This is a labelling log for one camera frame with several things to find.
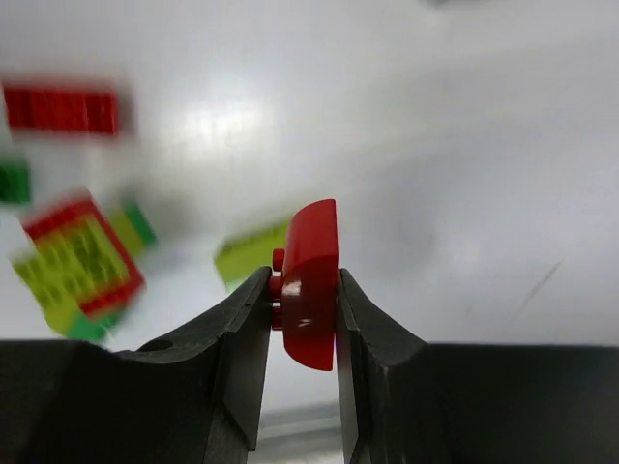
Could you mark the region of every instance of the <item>white surface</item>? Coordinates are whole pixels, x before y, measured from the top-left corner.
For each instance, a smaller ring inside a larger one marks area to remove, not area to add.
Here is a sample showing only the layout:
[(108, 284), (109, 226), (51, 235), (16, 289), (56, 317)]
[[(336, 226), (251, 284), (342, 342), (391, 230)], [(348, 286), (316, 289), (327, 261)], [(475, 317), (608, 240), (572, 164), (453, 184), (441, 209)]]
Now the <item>white surface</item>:
[[(2, 71), (107, 75), (133, 97), (118, 145), (14, 146), (38, 201), (131, 186), (162, 237), (112, 346), (220, 300), (225, 233), (330, 195), (341, 265), (415, 334), (616, 343), (619, 4), (462, 3), (4, 2)], [(48, 336), (5, 264), (0, 336)], [(337, 397), (335, 374), (273, 345), (265, 411)]]

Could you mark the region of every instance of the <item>dark green block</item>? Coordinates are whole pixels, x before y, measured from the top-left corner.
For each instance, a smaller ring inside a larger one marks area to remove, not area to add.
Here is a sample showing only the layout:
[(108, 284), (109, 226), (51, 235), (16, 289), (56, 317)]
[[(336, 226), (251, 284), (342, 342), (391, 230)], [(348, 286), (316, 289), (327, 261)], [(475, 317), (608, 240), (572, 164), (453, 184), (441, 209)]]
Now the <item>dark green block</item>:
[(157, 236), (137, 205), (132, 203), (127, 205), (124, 210), (144, 245), (147, 248), (152, 247), (157, 242)]
[(0, 202), (30, 203), (30, 168), (25, 160), (0, 158)]

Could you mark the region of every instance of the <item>screw hole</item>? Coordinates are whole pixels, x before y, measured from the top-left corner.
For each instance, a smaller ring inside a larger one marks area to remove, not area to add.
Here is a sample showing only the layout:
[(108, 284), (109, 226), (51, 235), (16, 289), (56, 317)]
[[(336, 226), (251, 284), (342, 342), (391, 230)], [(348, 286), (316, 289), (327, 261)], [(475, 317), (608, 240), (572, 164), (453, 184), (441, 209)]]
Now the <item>screw hole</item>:
[(137, 351), (141, 353), (147, 353), (150, 351), (163, 351), (171, 348), (172, 346), (174, 346), (174, 343), (172, 343), (171, 341), (157, 339), (149, 341)]

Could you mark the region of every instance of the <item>dark object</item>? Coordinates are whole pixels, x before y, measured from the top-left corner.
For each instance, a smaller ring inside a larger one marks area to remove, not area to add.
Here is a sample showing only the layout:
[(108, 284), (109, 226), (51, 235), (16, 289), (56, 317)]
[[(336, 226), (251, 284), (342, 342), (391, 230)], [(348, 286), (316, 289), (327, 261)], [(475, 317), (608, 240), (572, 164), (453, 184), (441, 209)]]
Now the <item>dark object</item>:
[(25, 159), (0, 158), (0, 202), (30, 203), (30, 168)]
[[(272, 311), (261, 268), (137, 352), (0, 343), (0, 462), (238, 464), (255, 447)], [(430, 345), (346, 271), (337, 307), (345, 462), (619, 462), (614, 348)]]
[(4, 82), (4, 99), (12, 131), (118, 132), (118, 102), (110, 89)]

